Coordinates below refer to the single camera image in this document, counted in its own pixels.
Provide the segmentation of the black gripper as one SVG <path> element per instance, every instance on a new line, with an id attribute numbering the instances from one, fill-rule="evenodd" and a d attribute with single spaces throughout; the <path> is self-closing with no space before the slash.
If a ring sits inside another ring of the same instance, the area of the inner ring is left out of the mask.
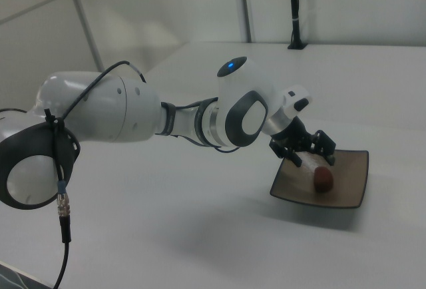
<path id="1" fill-rule="evenodd" d="M 299 118 L 294 118 L 287 128 L 272 135 L 269 146 L 279 158 L 290 160 L 298 168 L 302 165 L 298 152 L 317 154 L 330 166 L 335 164 L 336 143 L 322 130 L 314 134 L 307 132 Z"/>

